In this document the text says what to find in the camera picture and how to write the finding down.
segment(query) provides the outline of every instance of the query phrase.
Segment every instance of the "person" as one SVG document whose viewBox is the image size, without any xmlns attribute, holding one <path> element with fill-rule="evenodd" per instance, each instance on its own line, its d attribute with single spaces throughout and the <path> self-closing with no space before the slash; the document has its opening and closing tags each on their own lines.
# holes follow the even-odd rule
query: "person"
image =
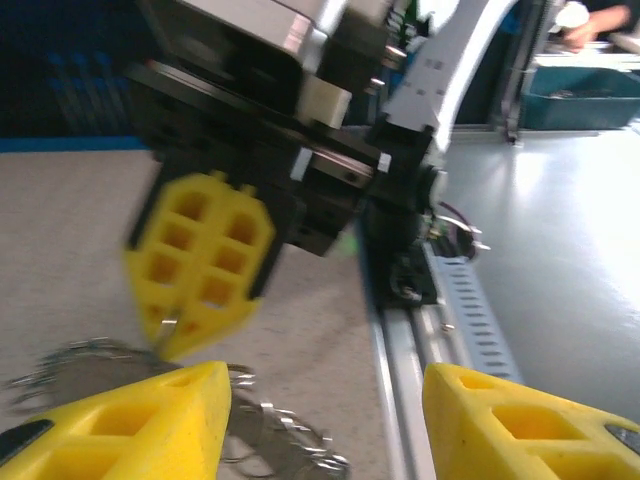
<svg viewBox="0 0 640 480">
<path fill-rule="evenodd" d="M 640 18 L 640 0 L 581 0 L 589 21 L 564 35 L 564 43 L 579 52 L 589 43 L 605 41 L 610 33 L 632 31 Z"/>
</svg>

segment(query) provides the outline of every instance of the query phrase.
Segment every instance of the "robotic arm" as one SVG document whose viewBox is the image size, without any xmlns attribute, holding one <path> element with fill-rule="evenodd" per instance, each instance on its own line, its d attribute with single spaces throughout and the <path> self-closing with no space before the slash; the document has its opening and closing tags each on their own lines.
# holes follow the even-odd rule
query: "robotic arm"
<svg viewBox="0 0 640 480">
<path fill-rule="evenodd" d="M 322 255 L 361 211 L 379 301 L 428 301 L 433 284 L 398 288 L 398 266 L 412 268 L 458 107 L 515 2 L 427 2 L 437 34 L 360 139 L 340 130 L 351 96 L 405 56 L 387 0 L 143 0 L 167 59 L 129 78 L 160 168 L 125 250 L 147 336 L 172 326 L 159 353 L 242 326 L 285 244 Z"/>
</svg>

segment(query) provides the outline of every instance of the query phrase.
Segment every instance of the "metal keyring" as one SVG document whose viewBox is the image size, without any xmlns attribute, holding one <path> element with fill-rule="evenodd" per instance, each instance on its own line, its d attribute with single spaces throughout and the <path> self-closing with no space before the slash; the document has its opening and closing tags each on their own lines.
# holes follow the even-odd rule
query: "metal keyring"
<svg viewBox="0 0 640 480">
<path fill-rule="evenodd" d="M 173 334 L 177 322 L 177 319 L 167 319 L 163 322 L 164 328 L 158 336 L 156 351 L 162 351 L 165 348 L 166 343 L 163 344 L 163 342 L 166 342 Z M 56 402 L 59 402 L 60 398 L 56 400 L 52 396 L 53 389 L 56 388 L 56 381 L 59 375 L 64 372 L 65 365 L 77 360 L 82 361 L 83 357 L 115 360 L 130 358 L 131 361 L 143 363 L 148 361 L 149 376 L 180 368 L 179 365 L 163 362 L 153 352 L 127 347 L 121 342 L 108 338 L 73 342 L 43 358 L 39 362 L 36 372 L 5 383 L 5 388 L 17 389 L 20 393 L 11 403 L 12 413 L 31 416 L 59 406 L 60 403 Z M 304 480 L 310 476 L 323 480 L 348 478 L 349 463 L 342 457 L 333 454 L 330 448 L 331 438 L 328 435 L 308 425 L 294 412 L 278 409 L 270 401 L 261 399 L 262 395 L 256 388 L 257 380 L 253 369 L 237 364 L 228 364 L 227 368 L 233 396 L 230 417 L 230 425 L 233 426 L 227 427 L 227 434 L 230 437 L 241 439 L 244 445 L 253 451 L 234 458 L 232 445 L 226 442 L 226 445 L 223 446 L 225 450 L 220 458 L 221 462 L 229 464 L 231 469 L 244 478 L 253 480 L 276 478 Z M 255 421 L 253 418 L 247 417 L 248 414 L 253 413 L 258 417 Z M 250 429 L 243 430 L 242 422 L 247 423 Z M 274 462 L 272 458 L 262 457 L 262 454 L 271 449 L 271 442 L 288 444 L 289 448 L 295 447 L 295 449 L 289 450 L 293 455 L 291 460 L 296 462 L 295 469 L 286 460 Z M 269 473 L 254 474 L 248 471 L 250 467 L 246 461 L 251 459 L 264 460 Z"/>
<path fill-rule="evenodd" d="M 310 457 L 330 455 L 330 445 L 333 441 L 331 437 L 328 437 L 324 433 L 305 424 L 295 412 L 278 409 L 276 410 L 276 413 L 279 415 L 279 420 L 282 426 L 290 432 L 296 440 L 298 440 L 296 445 L 304 450 L 307 455 Z M 310 443 L 316 444 L 315 446 L 305 445 L 302 441 L 309 437 L 312 440 Z"/>
</svg>

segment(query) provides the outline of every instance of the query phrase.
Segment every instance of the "cable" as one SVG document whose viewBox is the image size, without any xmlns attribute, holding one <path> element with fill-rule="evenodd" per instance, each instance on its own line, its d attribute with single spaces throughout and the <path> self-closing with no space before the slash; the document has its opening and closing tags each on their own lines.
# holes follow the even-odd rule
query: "cable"
<svg viewBox="0 0 640 480">
<path fill-rule="evenodd" d="M 451 212 L 454 216 L 458 217 L 455 219 L 442 215 L 435 215 L 437 220 L 449 225 L 445 235 L 447 243 L 454 250 L 454 254 L 462 255 L 470 261 L 473 260 L 478 255 L 479 248 L 486 248 L 478 238 L 478 234 L 480 232 L 457 208 L 447 202 L 440 202 L 439 205 L 445 210 Z"/>
</svg>

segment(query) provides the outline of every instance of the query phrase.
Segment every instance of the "person's hand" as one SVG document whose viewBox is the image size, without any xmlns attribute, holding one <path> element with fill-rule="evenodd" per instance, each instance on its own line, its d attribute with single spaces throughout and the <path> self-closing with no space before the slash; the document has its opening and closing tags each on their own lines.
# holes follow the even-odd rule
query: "person's hand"
<svg viewBox="0 0 640 480">
<path fill-rule="evenodd" d="M 598 29 L 595 23 L 589 20 L 584 25 L 567 32 L 564 43 L 573 53 L 578 53 L 587 43 L 593 42 L 596 38 L 598 38 Z"/>
</svg>

